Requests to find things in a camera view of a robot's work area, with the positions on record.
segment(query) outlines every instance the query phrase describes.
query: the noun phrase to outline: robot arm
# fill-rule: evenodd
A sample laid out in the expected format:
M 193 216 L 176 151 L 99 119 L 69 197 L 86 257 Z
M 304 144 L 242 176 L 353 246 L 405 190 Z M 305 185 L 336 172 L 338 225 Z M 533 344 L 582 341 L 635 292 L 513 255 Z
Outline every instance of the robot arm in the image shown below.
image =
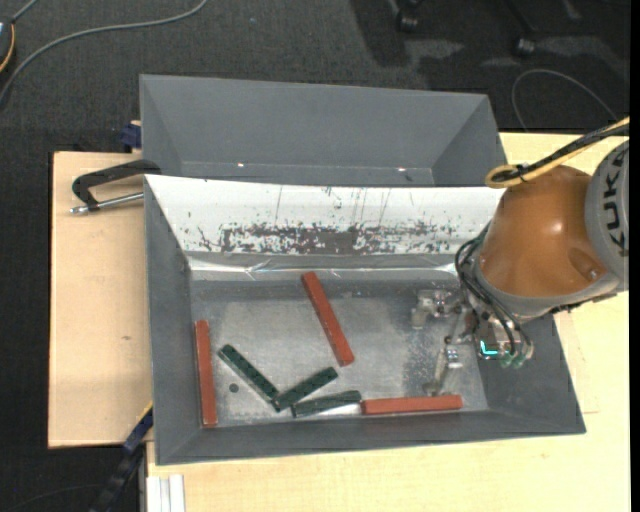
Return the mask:
M 627 118 L 533 165 L 487 175 L 489 186 L 509 188 L 490 225 L 456 255 L 480 357 L 519 367 L 533 353 L 527 321 L 628 289 L 629 143 L 593 177 L 559 165 L 628 127 Z

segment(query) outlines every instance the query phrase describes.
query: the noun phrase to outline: black cable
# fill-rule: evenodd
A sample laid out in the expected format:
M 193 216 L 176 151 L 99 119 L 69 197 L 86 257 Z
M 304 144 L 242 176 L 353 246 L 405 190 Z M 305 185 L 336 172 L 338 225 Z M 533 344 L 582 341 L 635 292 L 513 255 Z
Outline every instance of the black cable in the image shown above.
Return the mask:
M 524 71 L 523 73 L 518 75 L 518 77 L 514 80 L 513 85 L 511 86 L 511 106 L 513 107 L 514 113 L 518 118 L 518 122 L 520 123 L 520 126 L 522 126 L 522 129 L 525 132 L 528 132 L 529 129 L 527 128 L 524 121 L 522 120 L 522 115 L 520 114 L 520 109 L 518 108 L 518 104 L 516 101 L 516 90 L 518 88 L 518 85 L 522 81 L 522 79 L 529 75 L 551 75 L 551 76 L 556 76 L 571 82 L 572 84 L 576 85 L 577 87 L 582 89 L 584 92 L 586 92 L 594 100 L 596 100 L 607 111 L 607 114 L 611 116 L 611 119 L 615 119 L 616 121 L 618 120 L 618 116 L 616 116 L 615 112 L 613 112 L 613 110 L 611 110 L 609 106 L 602 99 L 600 99 L 600 97 L 595 92 L 589 89 L 582 82 L 579 82 L 578 80 L 570 77 L 569 75 L 560 73 L 559 71 L 553 71 L 551 69 L 545 69 L 545 68 L 534 68 L 534 69 L 529 69 L 527 71 Z
M 167 25 L 169 23 L 174 23 L 176 21 L 181 21 L 185 18 L 188 18 L 190 16 L 193 16 L 194 14 L 197 14 L 208 2 L 209 0 L 201 0 L 200 3 L 194 7 L 193 9 L 184 12 L 182 14 L 178 14 L 176 16 L 172 16 L 170 18 L 163 18 L 160 20 L 152 20 L 152 21 L 142 21 L 142 22 L 137 22 L 137 23 L 127 23 L 124 25 L 109 25 L 106 27 L 97 27 L 97 28 L 90 28 L 88 30 L 82 30 L 80 32 L 75 32 L 73 34 L 69 34 L 67 36 L 63 36 L 59 39 L 56 39 L 55 41 L 52 41 L 46 45 L 44 45 L 43 47 L 39 48 L 38 50 L 36 50 L 35 52 L 33 52 L 31 55 L 29 55 L 17 68 L 16 70 L 11 74 L 11 76 L 9 77 L 9 79 L 7 80 L 7 83 L 4 85 L 4 87 L 2 89 L 0 89 L 0 105 L 2 105 L 2 101 L 4 100 L 7 92 L 9 91 L 9 89 L 11 88 L 11 86 L 13 85 L 13 82 L 15 82 L 16 78 L 18 77 L 18 75 L 24 71 L 24 69 L 31 64 L 35 59 L 37 59 L 38 57 L 40 57 L 40 55 L 42 55 L 43 53 L 51 50 L 52 48 L 55 48 L 58 45 L 61 45 L 63 43 L 66 43 L 68 41 L 72 41 L 74 39 L 79 39 L 81 37 L 84 36 L 90 36 L 90 35 L 94 35 L 94 34 L 101 34 L 103 32 L 115 32 L 117 30 L 131 30 L 131 29 L 137 29 L 137 28 L 147 28 L 147 27 L 157 27 L 159 25 Z
M 466 265 L 469 262 L 469 258 L 471 257 L 471 254 L 484 240 L 484 237 L 486 236 L 489 230 L 489 225 L 490 224 L 487 224 L 477 237 L 471 240 L 468 240 L 467 242 L 462 244 L 462 246 L 460 246 L 454 258 L 454 265 L 456 268 L 456 272 L 460 276 L 460 281 L 463 284 L 463 286 L 470 293 L 472 293 L 478 300 L 486 304 L 494 313 L 494 315 L 502 325 L 502 328 L 505 330 L 507 337 L 509 338 L 510 354 L 512 356 L 515 356 L 516 343 L 515 343 L 515 338 L 513 336 L 513 330 L 520 333 L 521 339 L 529 347 L 532 346 L 531 339 L 529 338 L 527 333 L 522 330 L 522 326 L 520 322 L 515 318 L 515 316 L 511 314 L 507 310 L 507 308 L 505 308 L 502 305 L 502 303 L 494 295 L 492 295 L 488 290 L 485 290 L 484 288 L 482 288 L 482 286 L 477 281 L 477 279 L 467 275 L 464 269 L 462 268 L 463 265 Z M 512 322 L 513 329 L 509 327 L 509 324 L 505 320 L 505 317 L 507 317 L 507 319 L 509 319 Z
M 13 22 L 18 21 L 22 16 L 24 16 L 29 9 L 31 9 L 34 5 L 38 3 L 38 0 L 31 0 L 27 3 L 22 9 L 20 9 L 17 13 L 15 13 L 12 17 Z
M 566 155 L 569 155 L 584 147 L 588 147 L 592 144 L 595 144 L 596 142 L 600 142 L 601 140 L 604 140 L 607 137 L 614 137 L 618 135 L 629 135 L 629 129 L 630 129 L 629 123 L 623 124 L 621 126 L 618 126 L 616 128 L 611 128 L 611 129 L 609 129 L 608 126 L 605 126 L 604 128 L 598 128 L 597 130 L 587 133 L 586 135 L 583 135 L 582 137 L 574 140 L 573 142 L 570 142 L 569 144 L 561 147 L 551 155 L 546 156 L 542 160 L 538 160 L 537 162 L 531 165 L 516 165 L 515 169 L 507 169 L 505 171 L 496 173 L 492 177 L 492 181 L 494 183 L 503 183 L 505 181 L 509 181 L 514 178 L 520 178 L 520 180 L 522 180 L 523 182 L 526 182 L 527 180 L 525 179 L 525 177 L 527 176 L 527 174 L 530 174 L 540 169 L 541 167 L 544 167 L 545 165 L 550 164 L 554 160 L 557 160 Z
M 52 492 L 47 492 L 45 494 L 40 494 L 38 496 L 35 496 L 31 499 L 28 499 L 26 501 L 23 501 L 22 503 L 18 503 L 17 505 L 13 505 L 12 507 L 9 508 L 4 508 L 2 509 L 0 512 L 13 512 L 14 510 L 18 510 L 26 505 L 29 505 L 30 503 L 33 503 L 35 501 L 40 501 L 43 500 L 45 498 L 49 498 L 51 496 L 55 496 L 56 494 L 62 494 L 64 492 L 71 492 L 71 491 L 79 491 L 81 489 L 93 489 L 95 487 L 102 487 L 102 485 L 100 484 L 90 484 L 90 485 L 76 485 L 74 487 L 65 487 L 64 489 L 58 489 L 57 491 L 52 491 Z
M 144 448 L 142 446 L 135 449 L 133 453 L 122 457 L 115 472 L 109 477 L 107 484 L 89 507 L 89 512 L 112 512 L 116 509 L 125 489 L 136 475 L 143 457 Z

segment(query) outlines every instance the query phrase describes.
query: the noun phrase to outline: stain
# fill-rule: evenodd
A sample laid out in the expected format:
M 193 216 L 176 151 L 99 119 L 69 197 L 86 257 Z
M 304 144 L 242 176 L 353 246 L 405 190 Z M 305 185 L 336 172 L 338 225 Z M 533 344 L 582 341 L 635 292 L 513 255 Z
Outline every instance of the stain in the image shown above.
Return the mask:
M 202 228 L 200 226 L 198 226 L 197 229 L 200 233 L 200 241 L 198 242 L 198 245 L 200 247 L 204 247 L 209 252 L 213 251 L 213 247 L 215 244 L 205 236 L 204 231 L 202 231 Z
M 451 249 L 450 238 L 458 226 L 424 221 L 395 227 L 367 227 L 352 224 L 347 229 L 335 226 L 285 226 L 254 223 L 246 226 L 220 227 L 217 243 L 205 238 L 200 230 L 201 247 L 209 251 L 268 254 L 335 254 L 363 256 L 369 254 L 439 254 Z

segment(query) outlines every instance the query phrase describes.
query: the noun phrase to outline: green bar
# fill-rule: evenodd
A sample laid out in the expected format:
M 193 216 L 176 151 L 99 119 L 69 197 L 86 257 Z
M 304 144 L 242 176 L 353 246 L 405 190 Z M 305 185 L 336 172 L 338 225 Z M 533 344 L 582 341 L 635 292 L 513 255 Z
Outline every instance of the green bar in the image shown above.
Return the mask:
M 280 412 L 282 409 L 291 407 L 293 404 L 302 400 L 305 396 L 309 396 L 314 391 L 317 391 L 322 386 L 329 384 L 329 382 L 337 378 L 338 372 L 331 367 L 325 368 L 290 390 L 285 391 L 280 396 L 277 396 L 271 400 L 271 403 L 275 407 L 276 411 Z
M 218 355 L 267 402 L 278 396 L 278 389 L 231 345 L 222 347 Z
M 360 391 L 344 391 L 335 395 L 323 396 L 315 400 L 305 400 L 291 406 L 294 418 L 319 414 L 344 405 L 358 404 L 362 401 Z

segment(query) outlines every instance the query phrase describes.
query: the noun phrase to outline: green light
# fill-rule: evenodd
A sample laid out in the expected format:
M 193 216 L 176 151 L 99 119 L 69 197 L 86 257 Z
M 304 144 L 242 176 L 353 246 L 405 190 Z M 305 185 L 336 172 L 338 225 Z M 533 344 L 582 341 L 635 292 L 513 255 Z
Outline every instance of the green light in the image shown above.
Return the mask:
M 485 345 L 484 340 L 480 340 L 480 351 L 485 356 L 497 356 L 498 355 L 498 351 L 497 350 L 487 350 L 487 346 Z

